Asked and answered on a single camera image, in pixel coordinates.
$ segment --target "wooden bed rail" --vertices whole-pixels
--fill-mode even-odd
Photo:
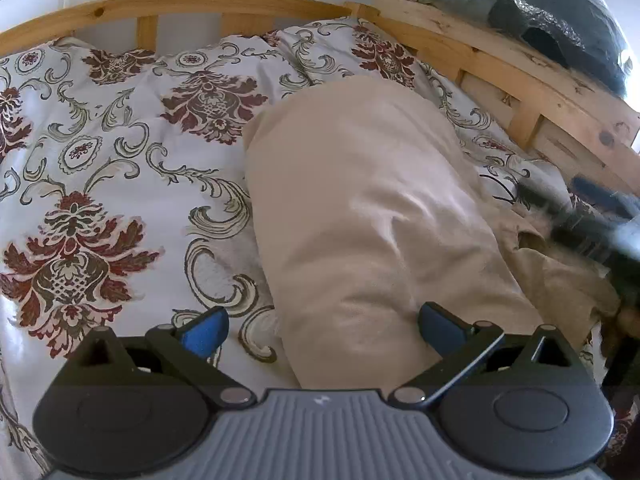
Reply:
[[[275,18],[327,20],[349,14],[388,32],[462,86],[520,147],[549,158],[566,179],[583,173],[640,194],[640,156],[630,145],[640,114],[590,80],[525,45],[473,27],[434,7],[374,0],[375,7],[313,0],[99,0],[35,18],[0,33],[0,56],[74,31],[137,19],[136,44],[156,49],[162,14],[219,12],[220,36],[263,34]]]

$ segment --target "bed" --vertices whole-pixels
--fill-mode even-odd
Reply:
[[[158,16],[186,12],[221,13],[222,40],[156,56]],[[74,37],[124,18],[137,19],[136,50]],[[282,18],[306,25],[276,29]],[[260,267],[241,142],[244,124],[294,92],[368,75],[435,95],[502,202],[517,202],[523,176],[583,207],[565,184],[578,172],[640,191],[630,147],[639,114],[524,46],[405,0],[103,0],[0,34],[0,56],[8,478],[46,471],[31,413],[101,324],[137,335],[222,305],[232,336],[211,364],[258,394],[297,386]],[[596,327],[583,357],[602,380],[598,338]]]

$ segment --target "plastic bag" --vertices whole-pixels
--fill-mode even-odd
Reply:
[[[632,53],[602,0],[417,1],[520,39],[626,97]]]

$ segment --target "bedsheet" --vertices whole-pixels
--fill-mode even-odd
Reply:
[[[3,479],[46,471],[31,415],[95,326],[140,335],[222,305],[230,336],[211,365],[258,394],[297,386],[258,258],[242,127],[294,92],[354,74],[436,100],[496,200],[516,203],[519,178],[570,200],[555,167],[363,20],[169,57],[61,38],[0,60]]]

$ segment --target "gray plastic housing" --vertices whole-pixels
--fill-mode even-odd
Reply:
[[[79,480],[54,471],[48,480]],[[138,480],[507,480],[451,449],[428,416],[376,391],[271,390],[225,412],[189,454]],[[607,480],[588,465],[558,480]]]

